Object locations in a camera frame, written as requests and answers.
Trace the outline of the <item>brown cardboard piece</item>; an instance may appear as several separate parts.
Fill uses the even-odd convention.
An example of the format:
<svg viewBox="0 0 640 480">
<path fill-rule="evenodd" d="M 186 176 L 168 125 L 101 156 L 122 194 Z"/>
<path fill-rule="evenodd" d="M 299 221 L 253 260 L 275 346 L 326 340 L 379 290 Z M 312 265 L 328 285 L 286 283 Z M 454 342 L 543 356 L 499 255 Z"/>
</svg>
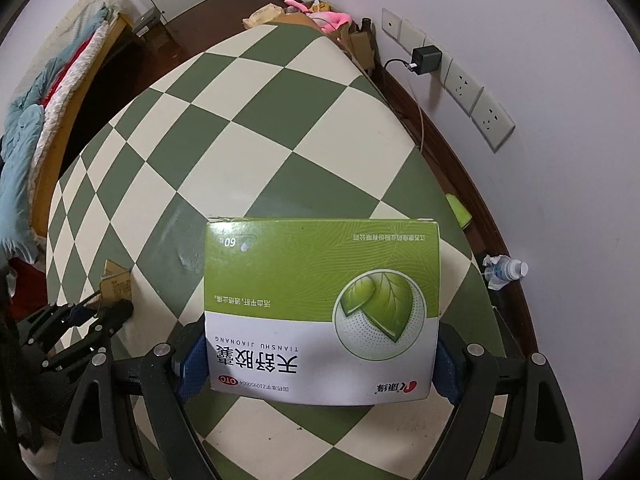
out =
<svg viewBox="0 0 640 480">
<path fill-rule="evenodd" d="M 104 262 L 100 281 L 98 313 L 102 314 L 119 301 L 132 299 L 130 271 L 112 260 Z"/>
</svg>

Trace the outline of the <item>green white medicine box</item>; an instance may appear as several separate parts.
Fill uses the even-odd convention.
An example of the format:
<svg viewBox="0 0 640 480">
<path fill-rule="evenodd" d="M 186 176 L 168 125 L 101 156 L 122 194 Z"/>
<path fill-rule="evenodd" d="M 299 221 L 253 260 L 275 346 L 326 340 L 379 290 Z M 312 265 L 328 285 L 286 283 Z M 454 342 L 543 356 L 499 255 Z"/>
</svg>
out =
<svg viewBox="0 0 640 480">
<path fill-rule="evenodd" d="M 432 384 L 439 274 L 430 219 L 210 220 L 210 385 L 302 405 L 422 400 Z"/>
</svg>

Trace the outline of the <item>crushed plastic water bottle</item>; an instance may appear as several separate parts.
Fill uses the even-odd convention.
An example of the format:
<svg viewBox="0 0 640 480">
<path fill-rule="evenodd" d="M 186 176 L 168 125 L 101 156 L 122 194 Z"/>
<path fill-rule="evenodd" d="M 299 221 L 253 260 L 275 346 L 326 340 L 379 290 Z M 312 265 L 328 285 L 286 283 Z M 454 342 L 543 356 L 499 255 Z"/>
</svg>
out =
<svg viewBox="0 0 640 480">
<path fill-rule="evenodd" d="M 486 256 L 483 260 L 484 279 L 490 290 L 498 292 L 509 283 L 525 278 L 528 264 L 506 255 Z"/>
</svg>

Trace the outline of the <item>light blue blanket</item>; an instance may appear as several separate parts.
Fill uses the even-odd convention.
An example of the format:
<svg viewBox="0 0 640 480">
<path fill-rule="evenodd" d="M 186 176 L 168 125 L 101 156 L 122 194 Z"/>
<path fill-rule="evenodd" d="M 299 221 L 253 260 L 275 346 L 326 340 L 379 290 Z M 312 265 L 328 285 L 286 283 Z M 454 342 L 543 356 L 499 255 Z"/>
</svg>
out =
<svg viewBox="0 0 640 480">
<path fill-rule="evenodd" d="M 30 226 L 32 199 L 29 185 L 37 144 L 44 128 L 42 100 L 55 78 L 85 40 L 104 29 L 110 9 L 101 6 L 79 36 L 63 51 L 44 64 L 32 85 L 9 106 L 1 139 L 1 265 L 19 258 L 34 263 L 38 247 Z"/>
</svg>

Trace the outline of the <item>red bed blanket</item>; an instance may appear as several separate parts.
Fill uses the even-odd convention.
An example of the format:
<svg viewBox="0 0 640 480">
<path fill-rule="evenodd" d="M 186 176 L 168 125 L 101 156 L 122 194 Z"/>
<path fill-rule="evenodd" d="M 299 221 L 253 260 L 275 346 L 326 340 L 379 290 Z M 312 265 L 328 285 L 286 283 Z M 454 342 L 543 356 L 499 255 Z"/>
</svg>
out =
<svg viewBox="0 0 640 480">
<path fill-rule="evenodd" d="M 84 60 L 85 50 L 88 49 L 91 38 L 86 39 L 74 52 L 70 60 L 63 66 L 62 70 L 55 76 L 48 92 L 41 100 L 40 104 L 46 108 L 51 100 L 63 89 L 71 89 L 81 75 L 81 62 Z"/>
</svg>

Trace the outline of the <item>green white checkered tablecloth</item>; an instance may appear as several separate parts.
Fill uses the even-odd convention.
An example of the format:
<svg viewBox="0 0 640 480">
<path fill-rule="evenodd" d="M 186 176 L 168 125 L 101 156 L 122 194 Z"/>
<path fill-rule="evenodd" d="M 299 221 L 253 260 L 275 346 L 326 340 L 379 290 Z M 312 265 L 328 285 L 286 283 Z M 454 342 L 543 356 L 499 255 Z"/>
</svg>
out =
<svg viewBox="0 0 640 480">
<path fill-rule="evenodd" d="M 307 26 L 262 25 L 174 68 L 114 115 L 58 180 L 48 298 L 94 292 L 128 268 L 134 315 L 119 356 L 141 356 L 203 310 L 212 217 L 431 218 L 440 308 L 502 351 L 472 248 L 442 188 L 370 81 Z M 374 408 L 312 408 L 204 389 L 186 412 L 227 479 L 411 479 L 450 414 L 431 394 Z"/>
</svg>

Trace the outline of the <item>black power adapter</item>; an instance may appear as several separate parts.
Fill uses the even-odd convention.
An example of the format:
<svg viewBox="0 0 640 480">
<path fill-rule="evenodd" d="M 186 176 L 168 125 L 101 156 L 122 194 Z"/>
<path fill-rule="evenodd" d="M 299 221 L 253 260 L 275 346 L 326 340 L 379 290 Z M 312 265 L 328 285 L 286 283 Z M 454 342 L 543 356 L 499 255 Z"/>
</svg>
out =
<svg viewBox="0 0 640 480">
<path fill-rule="evenodd" d="M 409 70 L 417 75 L 437 72 L 442 65 L 442 50 L 430 44 L 414 48 L 411 53 Z"/>
</svg>

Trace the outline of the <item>pink toy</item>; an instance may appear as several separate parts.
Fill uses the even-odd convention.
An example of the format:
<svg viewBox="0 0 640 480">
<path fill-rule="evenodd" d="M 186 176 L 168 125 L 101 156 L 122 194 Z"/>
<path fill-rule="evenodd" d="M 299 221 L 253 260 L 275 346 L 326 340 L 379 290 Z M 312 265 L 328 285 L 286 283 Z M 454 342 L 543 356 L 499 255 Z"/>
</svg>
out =
<svg viewBox="0 0 640 480">
<path fill-rule="evenodd" d="M 329 3 L 321 0 L 314 0 L 311 4 L 297 0 L 284 0 L 284 4 L 288 10 L 294 9 L 307 15 L 325 34 L 337 32 L 344 25 L 349 27 L 352 24 L 352 17 L 349 14 L 334 11 Z"/>
</svg>

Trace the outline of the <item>cardboard box in corner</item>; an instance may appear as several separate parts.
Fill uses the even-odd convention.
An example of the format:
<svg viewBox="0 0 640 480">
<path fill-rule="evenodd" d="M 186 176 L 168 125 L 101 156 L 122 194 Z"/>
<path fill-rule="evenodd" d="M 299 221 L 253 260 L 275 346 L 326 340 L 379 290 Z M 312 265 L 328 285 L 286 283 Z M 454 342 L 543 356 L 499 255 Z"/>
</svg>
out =
<svg viewBox="0 0 640 480">
<path fill-rule="evenodd" d="M 307 15 L 294 9 L 288 10 L 284 3 L 283 6 L 267 3 L 250 14 L 248 18 L 243 18 L 242 22 L 245 29 L 271 22 L 306 26 L 314 24 L 314 27 L 322 32 L 320 27 Z M 370 18 L 364 18 L 361 25 L 358 25 L 352 18 L 352 24 L 349 27 L 344 25 L 337 32 L 325 35 L 368 75 L 373 74 L 378 55 L 376 54 L 376 40 Z"/>
</svg>

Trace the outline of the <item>white wall socket strip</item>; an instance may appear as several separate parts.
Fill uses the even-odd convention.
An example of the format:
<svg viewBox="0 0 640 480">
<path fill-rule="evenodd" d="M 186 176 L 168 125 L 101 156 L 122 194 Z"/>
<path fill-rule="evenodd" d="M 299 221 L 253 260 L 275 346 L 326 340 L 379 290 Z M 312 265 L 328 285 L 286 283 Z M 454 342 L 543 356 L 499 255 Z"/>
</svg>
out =
<svg viewBox="0 0 640 480">
<path fill-rule="evenodd" d="M 472 119 L 491 151 L 498 151 L 515 130 L 514 120 L 501 103 L 422 29 L 386 8 L 381 18 L 383 32 L 409 54 L 426 47 L 439 52 L 439 66 L 431 74 Z"/>
</svg>

